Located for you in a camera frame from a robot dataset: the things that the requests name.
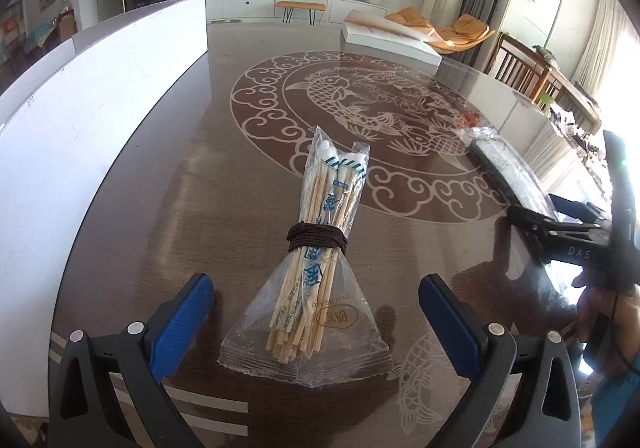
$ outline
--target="brown string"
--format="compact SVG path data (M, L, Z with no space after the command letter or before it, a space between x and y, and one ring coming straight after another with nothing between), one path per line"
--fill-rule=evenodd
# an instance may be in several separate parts
M313 224L300 221L294 224L287 233L289 251L302 246L312 248L340 248L342 253L347 250L347 237L340 228L328 224Z

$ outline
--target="white cabinet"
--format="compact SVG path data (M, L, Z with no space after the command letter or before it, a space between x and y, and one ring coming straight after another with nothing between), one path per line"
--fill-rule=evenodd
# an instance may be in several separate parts
M334 0L275 0L276 3L279 1L290 1L296 3L314 3L314 4L323 4L326 8L324 12L316 12L316 24L318 21L328 22L329 21L329 13L331 12L331 4ZM276 18L280 18L282 20L282 16L284 15L284 8L276 8ZM305 10L303 8L295 8L293 10L292 19L303 19L305 21L309 20L309 10Z
M349 15L351 10L359 10L361 12L370 13L379 17L386 15L386 8L383 6L374 6L373 4L359 3L350 0L333 0L331 12L329 13L329 22L344 22L344 18Z
M278 1L293 1L302 3L317 3L326 6L324 12L316 12L316 24L334 22L342 24L344 18L351 10L360 10L384 17L386 8L353 0L206 0L207 21L220 19L247 19L257 21L272 19L273 22L281 22L284 8L276 8ZM295 9L293 19L301 22L309 21L309 10Z
M225 19L274 17L275 0L222 0Z
M205 0L207 21L222 18L222 0Z

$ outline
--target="screw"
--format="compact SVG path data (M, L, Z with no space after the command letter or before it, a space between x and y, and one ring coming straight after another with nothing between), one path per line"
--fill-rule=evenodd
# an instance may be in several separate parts
M83 336L84 336L84 333L81 330L77 329L69 335L69 339L72 342L79 342Z
M494 336L502 336L504 334L504 327L496 322L490 323L488 329L489 332Z
M132 322L127 327L127 332L129 334L139 334L142 333L142 330L145 328L145 325L142 322Z
M546 334L546 337L549 338L553 343L560 343L562 341L562 336L558 331L549 331Z

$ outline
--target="tv stand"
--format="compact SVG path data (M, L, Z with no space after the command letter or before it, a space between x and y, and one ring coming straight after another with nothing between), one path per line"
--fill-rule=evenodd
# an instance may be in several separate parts
M351 10L360 10L384 17L386 8L355 0L206 0L207 21L240 19L243 22L281 22L284 8L276 8L279 1L322 3L320 24L342 24ZM294 10L290 22L309 23L308 10Z

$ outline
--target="chopsticks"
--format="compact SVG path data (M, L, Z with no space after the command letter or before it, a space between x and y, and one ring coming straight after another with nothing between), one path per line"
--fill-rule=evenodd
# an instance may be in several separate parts
M330 141L319 144L305 170L310 194L303 194L300 220L339 228L347 236L367 170L367 154L338 154ZM266 349L280 363L310 358L322 346L324 323L340 262L339 248L301 247L289 254L270 320Z

